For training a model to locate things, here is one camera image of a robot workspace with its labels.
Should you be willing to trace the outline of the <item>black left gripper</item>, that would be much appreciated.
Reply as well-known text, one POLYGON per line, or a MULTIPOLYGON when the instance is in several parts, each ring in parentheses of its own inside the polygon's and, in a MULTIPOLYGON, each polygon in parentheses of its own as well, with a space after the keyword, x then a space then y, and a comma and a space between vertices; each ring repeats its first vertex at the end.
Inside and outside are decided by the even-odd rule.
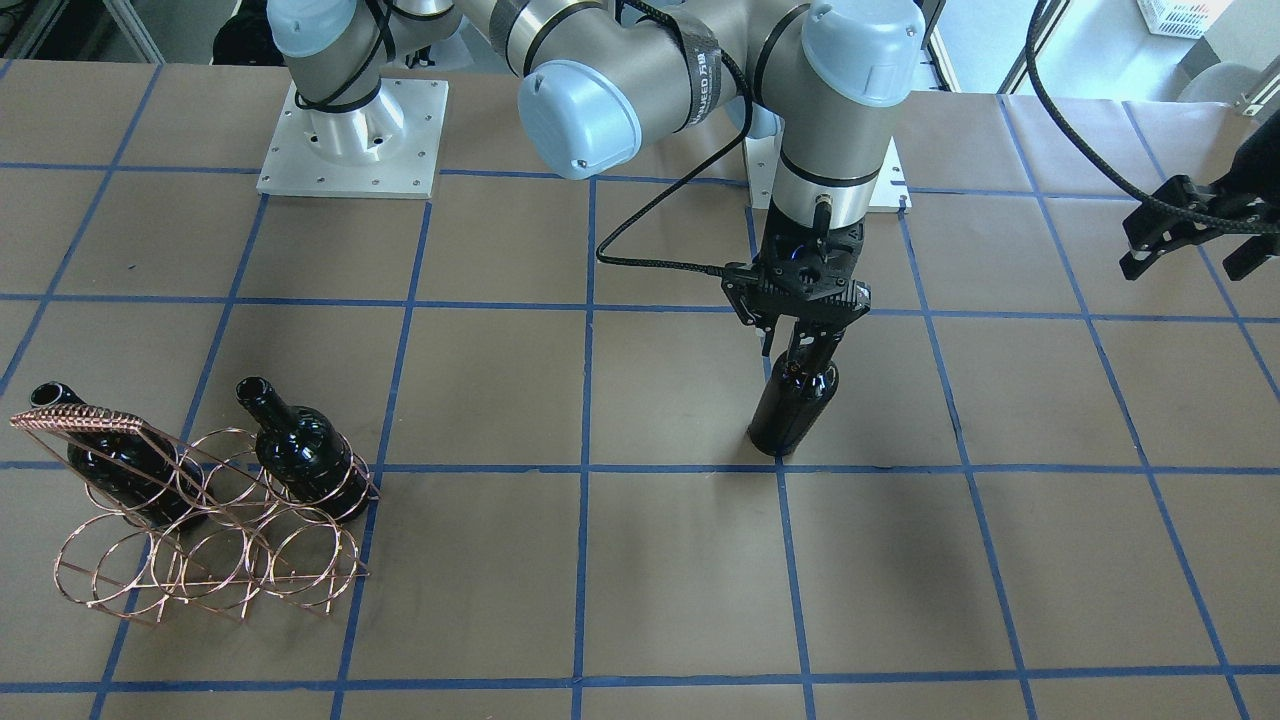
MULTIPOLYGON (((1270 117, 1238 150, 1225 176, 1211 184, 1197 184, 1189 176, 1174 176, 1155 191, 1155 199, 1183 211, 1215 217, 1236 224, 1277 224, 1279 118, 1270 117)), ((1126 281, 1137 281, 1167 252, 1202 245, 1240 229, 1224 229, 1208 222, 1142 204, 1123 222, 1130 251, 1117 264, 1126 281)), ((1277 236, 1253 236, 1222 260, 1230 281, 1243 281, 1270 259, 1279 256, 1277 236)))

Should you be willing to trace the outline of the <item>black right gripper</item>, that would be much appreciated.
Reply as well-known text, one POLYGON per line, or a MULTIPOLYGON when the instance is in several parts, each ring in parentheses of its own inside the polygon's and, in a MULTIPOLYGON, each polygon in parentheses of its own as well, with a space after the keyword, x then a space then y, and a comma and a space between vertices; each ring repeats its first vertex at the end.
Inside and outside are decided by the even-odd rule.
POLYGON ((826 236, 786 215, 768 215, 759 252, 723 268, 722 290, 745 325, 762 332, 762 355, 790 355, 791 386, 838 386, 835 351, 847 325, 870 311, 870 288, 852 278, 865 223, 826 236), (797 319, 792 336, 790 322, 797 319))

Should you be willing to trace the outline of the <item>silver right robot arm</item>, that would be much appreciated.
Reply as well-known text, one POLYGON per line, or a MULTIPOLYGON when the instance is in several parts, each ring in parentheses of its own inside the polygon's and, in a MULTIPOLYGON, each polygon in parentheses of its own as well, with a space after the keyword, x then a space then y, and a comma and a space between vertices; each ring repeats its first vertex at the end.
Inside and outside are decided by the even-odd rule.
POLYGON ((445 91, 383 67, 467 20, 520 79, 520 120, 566 179, 740 105, 781 123, 765 238, 719 272, 746 325, 795 320, 780 370, 826 379, 869 295, 852 281, 861 223, 910 94, 925 19, 913 1, 270 1, 292 77, 259 187, 268 193, 426 193, 445 91))

